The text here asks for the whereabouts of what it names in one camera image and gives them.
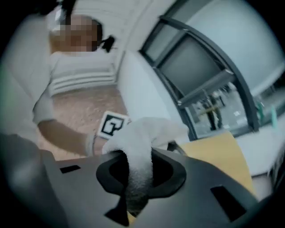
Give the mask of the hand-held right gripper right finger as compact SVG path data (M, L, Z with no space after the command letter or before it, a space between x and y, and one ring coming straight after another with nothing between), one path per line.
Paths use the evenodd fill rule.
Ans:
M154 150L166 164L155 170L170 174L162 180L138 216L140 228L243 228L260 204L240 183L214 165Z

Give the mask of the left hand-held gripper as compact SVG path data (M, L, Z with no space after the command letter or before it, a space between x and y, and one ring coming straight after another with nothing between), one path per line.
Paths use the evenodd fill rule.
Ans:
M127 115L105 111L100 121L97 136L110 139L113 135L126 126L130 121Z

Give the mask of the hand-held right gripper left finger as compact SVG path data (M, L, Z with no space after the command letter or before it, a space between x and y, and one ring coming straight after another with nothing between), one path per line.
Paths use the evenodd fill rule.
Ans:
M42 151L48 178L63 207L68 227L123 227L106 216L117 207L120 196L106 192L96 177L97 168L117 155L56 161L51 152Z

